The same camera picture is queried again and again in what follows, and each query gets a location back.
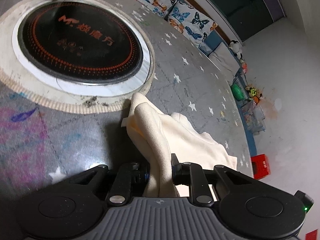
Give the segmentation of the grey plain cushion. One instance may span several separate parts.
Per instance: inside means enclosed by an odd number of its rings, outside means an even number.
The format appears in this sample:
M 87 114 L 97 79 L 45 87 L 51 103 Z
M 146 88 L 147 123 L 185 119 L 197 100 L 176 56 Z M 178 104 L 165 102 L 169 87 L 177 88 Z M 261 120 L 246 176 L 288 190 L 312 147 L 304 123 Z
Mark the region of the grey plain cushion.
M 236 73 L 240 69 L 240 64 L 234 57 L 230 49 L 221 42 L 219 46 L 209 54 L 209 59 L 220 72 L 225 76 L 229 84 L 233 83 Z

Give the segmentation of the green bowl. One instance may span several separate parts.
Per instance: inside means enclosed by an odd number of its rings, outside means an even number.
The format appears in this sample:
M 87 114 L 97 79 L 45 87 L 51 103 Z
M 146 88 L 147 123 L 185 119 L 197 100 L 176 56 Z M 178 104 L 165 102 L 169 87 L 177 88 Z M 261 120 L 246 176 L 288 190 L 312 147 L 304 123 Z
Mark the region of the green bowl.
M 242 100 L 246 99 L 242 90 L 240 89 L 240 87 L 236 83 L 231 85 L 231 91 L 232 91 L 232 94 L 236 100 L 242 101 Z

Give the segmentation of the red plastic stool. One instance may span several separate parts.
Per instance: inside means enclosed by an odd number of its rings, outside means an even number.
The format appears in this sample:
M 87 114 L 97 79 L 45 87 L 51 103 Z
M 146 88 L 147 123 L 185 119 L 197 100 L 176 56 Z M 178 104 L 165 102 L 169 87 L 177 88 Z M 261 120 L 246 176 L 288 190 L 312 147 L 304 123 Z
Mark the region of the red plastic stool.
M 271 174 L 267 155 L 259 154 L 251 157 L 253 177 L 260 180 Z

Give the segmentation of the black white plush toy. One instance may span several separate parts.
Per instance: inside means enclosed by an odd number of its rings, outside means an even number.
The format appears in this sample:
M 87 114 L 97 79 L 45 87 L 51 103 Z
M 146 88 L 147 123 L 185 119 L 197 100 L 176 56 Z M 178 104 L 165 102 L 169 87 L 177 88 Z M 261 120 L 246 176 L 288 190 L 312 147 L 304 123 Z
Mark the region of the black white plush toy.
M 229 44 L 229 49 L 233 52 L 234 56 L 241 62 L 244 62 L 242 55 L 241 44 L 236 40 L 231 40 Z

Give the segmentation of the dark window with frame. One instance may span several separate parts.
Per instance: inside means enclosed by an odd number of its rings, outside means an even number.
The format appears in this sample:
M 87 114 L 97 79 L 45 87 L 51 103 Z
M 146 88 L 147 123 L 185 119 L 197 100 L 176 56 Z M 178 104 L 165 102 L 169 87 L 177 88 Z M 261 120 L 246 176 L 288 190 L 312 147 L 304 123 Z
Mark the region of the dark window with frame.
M 227 40 L 244 42 L 285 17 L 279 0 L 187 0 L 213 18 Z

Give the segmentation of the clear plastic storage box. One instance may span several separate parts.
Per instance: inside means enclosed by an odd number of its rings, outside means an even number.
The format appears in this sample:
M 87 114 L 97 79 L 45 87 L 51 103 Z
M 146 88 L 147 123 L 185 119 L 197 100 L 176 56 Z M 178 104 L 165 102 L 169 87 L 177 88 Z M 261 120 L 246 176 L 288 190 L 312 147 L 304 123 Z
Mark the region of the clear plastic storage box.
M 265 131 L 265 114 L 259 105 L 256 105 L 254 101 L 250 101 L 241 107 L 241 111 L 250 132 L 255 134 Z

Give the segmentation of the butterfly cushion right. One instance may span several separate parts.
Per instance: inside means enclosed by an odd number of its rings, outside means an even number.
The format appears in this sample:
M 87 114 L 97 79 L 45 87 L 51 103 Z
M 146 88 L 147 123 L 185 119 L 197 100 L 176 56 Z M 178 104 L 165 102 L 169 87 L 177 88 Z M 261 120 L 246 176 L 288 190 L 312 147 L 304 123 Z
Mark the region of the butterfly cushion right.
M 194 45 L 201 44 L 218 24 L 188 3 L 178 1 L 168 15 L 170 25 Z

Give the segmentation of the orange yellow plush toys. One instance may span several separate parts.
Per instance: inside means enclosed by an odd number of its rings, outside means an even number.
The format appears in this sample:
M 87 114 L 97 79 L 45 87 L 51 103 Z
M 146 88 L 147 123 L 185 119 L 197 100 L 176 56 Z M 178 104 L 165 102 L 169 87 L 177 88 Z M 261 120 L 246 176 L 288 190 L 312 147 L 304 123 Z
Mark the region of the orange yellow plush toys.
M 247 92 L 249 98 L 252 99 L 256 105 L 258 105 L 259 102 L 264 98 L 262 92 L 255 87 L 246 86 L 245 91 Z

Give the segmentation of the cream white sweater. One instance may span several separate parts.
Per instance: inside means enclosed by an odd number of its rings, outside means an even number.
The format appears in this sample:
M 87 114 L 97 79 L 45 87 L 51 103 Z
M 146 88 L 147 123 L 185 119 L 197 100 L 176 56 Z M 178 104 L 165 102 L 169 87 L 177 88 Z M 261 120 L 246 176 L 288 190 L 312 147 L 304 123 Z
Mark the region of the cream white sweater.
M 122 122 L 133 144 L 150 164 L 145 197 L 185 196 L 187 189 L 172 181 L 171 154 L 182 163 L 201 165 L 212 170 L 215 165 L 236 169 L 237 158 L 209 133 L 197 133 L 186 116 L 164 114 L 143 94 L 131 98 L 129 116 Z

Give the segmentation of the round black induction cooktop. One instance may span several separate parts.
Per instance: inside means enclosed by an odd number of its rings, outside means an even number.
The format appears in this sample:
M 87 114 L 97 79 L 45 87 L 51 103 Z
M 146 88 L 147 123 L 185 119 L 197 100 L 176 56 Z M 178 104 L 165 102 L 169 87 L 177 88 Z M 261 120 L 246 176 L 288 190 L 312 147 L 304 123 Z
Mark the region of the round black induction cooktop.
M 120 13 L 89 2 L 33 5 L 12 34 L 21 65 L 39 81 L 81 96 L 122 96 L 142 88 L 151 53 Z

